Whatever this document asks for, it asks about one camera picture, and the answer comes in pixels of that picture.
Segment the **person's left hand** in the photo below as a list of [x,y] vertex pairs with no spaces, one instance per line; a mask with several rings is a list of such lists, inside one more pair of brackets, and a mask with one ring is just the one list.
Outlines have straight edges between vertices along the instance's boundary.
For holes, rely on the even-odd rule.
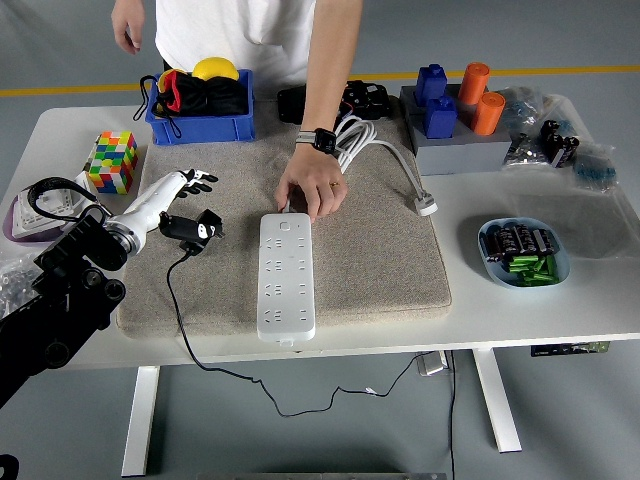
[[284,169],[275,190],[279,211],[284,210],[295,187],[304,194],[311,222],[336,212],[348,193],[338,161],[310,144],[297,144]]

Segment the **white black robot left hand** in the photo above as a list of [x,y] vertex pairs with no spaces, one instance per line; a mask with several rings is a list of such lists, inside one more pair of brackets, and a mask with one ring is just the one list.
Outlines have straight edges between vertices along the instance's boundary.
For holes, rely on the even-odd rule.
[[128,254],[138,254],[145,246],[147,233],[159,226],[160,214],[167,212],[177,197],[210,192],[210,183],[217,181],[216,176],[197,169],[171,172],[148,187],[123,214],[107,220],[105,228]]

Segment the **person's right hand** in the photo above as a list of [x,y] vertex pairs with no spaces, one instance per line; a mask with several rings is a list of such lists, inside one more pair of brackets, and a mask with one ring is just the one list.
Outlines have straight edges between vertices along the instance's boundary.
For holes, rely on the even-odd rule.
[[136,55],[142,46],[145,7],[141,0],[117,0],[111,12],[114,39],[119,48]]

